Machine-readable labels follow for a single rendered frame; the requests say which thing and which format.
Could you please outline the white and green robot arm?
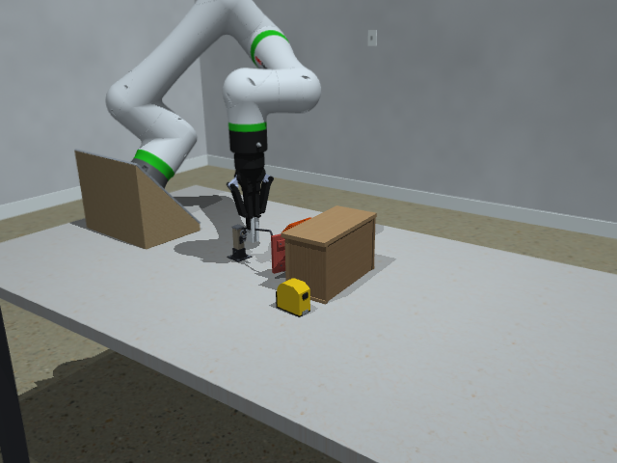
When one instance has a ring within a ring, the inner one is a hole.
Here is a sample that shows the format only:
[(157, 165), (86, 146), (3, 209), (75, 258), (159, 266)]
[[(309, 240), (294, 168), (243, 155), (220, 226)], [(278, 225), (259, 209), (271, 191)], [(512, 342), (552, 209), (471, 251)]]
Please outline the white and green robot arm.
[(224, 83), (230, 151), (267, 151), (268, 114), (306, 113), (320, 99), (317, 76), (296, 61), (285, 35), (253, 0), (197, 0), (174, 30), (106, 95), (111, 116), (142, 142), (131, 162), (164, 189), (198, 136), (162, 98), (223, 35), (233, 36), (255, 65), (264, 68), (237, 69)]

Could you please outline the yellow tape measure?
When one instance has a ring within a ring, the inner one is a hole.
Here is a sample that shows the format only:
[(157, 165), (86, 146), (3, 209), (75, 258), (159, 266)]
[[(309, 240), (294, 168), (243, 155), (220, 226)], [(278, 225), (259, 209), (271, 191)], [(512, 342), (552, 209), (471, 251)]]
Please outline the yellow tape measure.
[(276, 291), (276, 308), (301, 317), (310, 312), (310, 288), (297, 279), (280, 284)]

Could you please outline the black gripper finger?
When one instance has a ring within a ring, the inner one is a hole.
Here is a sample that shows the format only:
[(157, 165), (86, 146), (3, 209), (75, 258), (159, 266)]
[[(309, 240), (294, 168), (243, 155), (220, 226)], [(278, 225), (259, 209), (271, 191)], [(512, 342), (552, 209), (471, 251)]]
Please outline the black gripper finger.
[[(259, 218), (261, 217), (261, 213), (265, 213), (270, 185), (274, 180), (273, 177), (265, 174), (265, 177), (261, 183), (260, 187), (260, 176), (255, 176), (255, 188), (253, 188), (252, 199), (253, 199), (253, 213), (255, 218), (255, 229), (259, 228)], [(260, 192), (259, 192), (260, 191)], [(259, 241), (259, 231), (255, 231), (255, 241)]]
[[(247, 189), (241, 187), (243, 192), (243, 200), (238, 189), (238, 180), (236, 177), (227, 183), (227, 187), (231, 191), (231, 195), (233, 197), (237, 212), (240, 216), (246, 218), (246, 228), (247, 228), (247, 240), (252, 243), (255, 242), (255, 218), (253, 214), (253, 200), (252, 200), (252, 187), (253, 180), (251, 177), (247, 177)], [(246, 208), (246, 209), (245, 209)]]

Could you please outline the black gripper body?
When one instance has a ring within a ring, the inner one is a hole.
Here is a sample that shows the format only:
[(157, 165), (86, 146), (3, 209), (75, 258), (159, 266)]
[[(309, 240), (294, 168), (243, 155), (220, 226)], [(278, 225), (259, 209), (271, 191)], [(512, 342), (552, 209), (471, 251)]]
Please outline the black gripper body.
[[(255, 188), (255, 176), (259, 175), (261, 178), (260, 183), (265, 177), (264, 170), (264, 152), (257, 155), (239, 155), (237, 153), (234, 154), (234, 167), (235, 174), (234, 177), (238, 180), (239, 185), (247, 189), (247, 177), (251, 177), (253, 179), (252, 187)], [(263, 168), (262, 168), (263, 167)], [(261, 169), (262, 168), (262, 169)], [(259, 169), (253, 170), (252, 169)]]

